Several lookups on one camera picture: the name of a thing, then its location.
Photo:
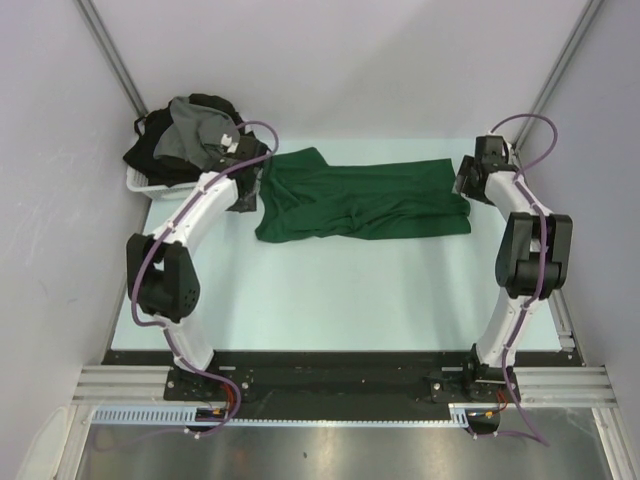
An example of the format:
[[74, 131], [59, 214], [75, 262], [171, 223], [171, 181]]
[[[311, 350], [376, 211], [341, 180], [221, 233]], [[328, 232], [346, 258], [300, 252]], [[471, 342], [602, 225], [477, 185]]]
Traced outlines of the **green t shirt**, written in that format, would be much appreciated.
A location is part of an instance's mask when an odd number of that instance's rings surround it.
[[467, 235], [471, 207], [454, 180], [448, 159], [333, 166], [314, 147], [277, 155], [262, 176], [255, 235], [267, 243]]

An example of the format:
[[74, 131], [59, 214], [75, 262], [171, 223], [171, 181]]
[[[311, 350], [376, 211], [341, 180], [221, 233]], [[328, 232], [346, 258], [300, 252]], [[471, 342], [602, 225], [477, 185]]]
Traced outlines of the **black t shirt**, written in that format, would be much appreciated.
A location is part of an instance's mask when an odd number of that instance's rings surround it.
[[[146, 117], [136, 121], [134, 129], [138, 135], [138, 140], [133, 147], [124, 154], [125, 163], [144, 174], [151, 185], [174, 186], [182, 183], [195, 182], [202, 173], [208, 172], [200, 171], [195, 166], [176, 158], [160, 160], [154, 158], [156, 144], [161, 135], [172, 124], [169, 114], [170, 102], [165, 108], [155, 110]], [[236, 120], [237, 129], [241, 134], [240, 138], [255, 137], [254, 133], [248, 132], [246, 128], [241, 125], [243, 119], [237, 110], [236, 112], [237, 114], [234, 115], [234, 119]]]

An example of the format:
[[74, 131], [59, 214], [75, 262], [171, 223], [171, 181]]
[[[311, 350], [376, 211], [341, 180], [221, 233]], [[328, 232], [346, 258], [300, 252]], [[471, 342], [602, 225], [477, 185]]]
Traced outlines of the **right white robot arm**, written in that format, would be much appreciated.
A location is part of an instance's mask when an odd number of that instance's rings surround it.
[[517, 346], [539, 305], [564, 286], [573, 233], [570, 216], [552, 212], [535, 196], [509, 161], [509, 144], [488, 134], [463, 157], [454, 192], [495, 207], [506, 221], [495, 260], [500, 287], [485, 332], [472, 352], [478, 364], [461, 376], [463, 393], [484, 401], [497, 389], [490, 369], [515, 363]]

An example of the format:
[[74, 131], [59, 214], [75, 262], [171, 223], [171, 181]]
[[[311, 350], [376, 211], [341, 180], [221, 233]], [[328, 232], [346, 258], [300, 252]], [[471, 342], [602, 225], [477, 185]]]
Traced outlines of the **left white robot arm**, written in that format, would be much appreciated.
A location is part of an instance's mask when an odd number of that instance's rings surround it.
[[161, 330], [176, 365], [189, 371], [187, 389], [202, 400], [219, 392], [221, 376], [208, 367], [214, 349], [195, 314], [201, 285], [193, 255], [214, 221], [240, 200], [240, 176], [250, 176], [248, 191], [254, 192], [255, 169], [272, 155], [249, 134], [237, 140], [225, 135], [222, 146], [220, 161], [200, 175], [177, 210], [152, 233], [134, 234], [126, 244], [133, 322]]

